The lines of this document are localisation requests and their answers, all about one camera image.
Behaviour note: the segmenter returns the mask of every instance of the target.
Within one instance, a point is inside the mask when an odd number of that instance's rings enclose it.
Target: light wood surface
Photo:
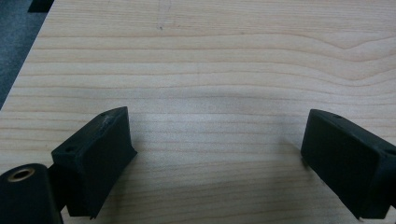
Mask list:
[[[139,152],[71,223],[356,220],[300,146],[310,108],[396,143],[395,1],[57,0],[0,112],[0,169],[127,105]]]

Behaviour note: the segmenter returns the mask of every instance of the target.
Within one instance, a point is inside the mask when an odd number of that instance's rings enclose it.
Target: black plastic part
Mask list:
[[[62,224],[70,216],[96,217],[132,148],[128,109],[95,117],[52,151],[54,164],[27,164],[0,176],[1,224]]]
[[[135,155],[127,107],[98,115],[52,151],[52,183],[64,186],[55,192],[58,206],[72,217],[96,217]]]
[[[26,164],[0,176],[0,223],[62,224],[47,167]]]
[[[28,12],[44,12],[47,13],[52,7],[53,0],[33,0],[29,6]]]
[[[384,218],[395,205],[396,147],[380,137],[312,109],[301,153],[356,218]]]

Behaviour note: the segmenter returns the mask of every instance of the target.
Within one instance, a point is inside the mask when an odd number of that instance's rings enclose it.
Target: hole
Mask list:
[[[19,182],[24,179],[29,178],[31,175],[35,173],[35,169],[33,168],[23,168],[19,171],[14,172],[12,175],[8,177],[8,182]]]

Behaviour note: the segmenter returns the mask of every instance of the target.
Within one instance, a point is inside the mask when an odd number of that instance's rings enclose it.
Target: floor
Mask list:
[[[32,0],[0,0],[0,109],[47,13],[28,12]]]

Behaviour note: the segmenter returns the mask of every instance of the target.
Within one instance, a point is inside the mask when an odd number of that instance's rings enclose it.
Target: wood grain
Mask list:
[[[300,160],[311,108],[396,143],[394,1],[58,0],[0,112],[0,169],[127,105],[138,156],[95,221],[356,220]]]

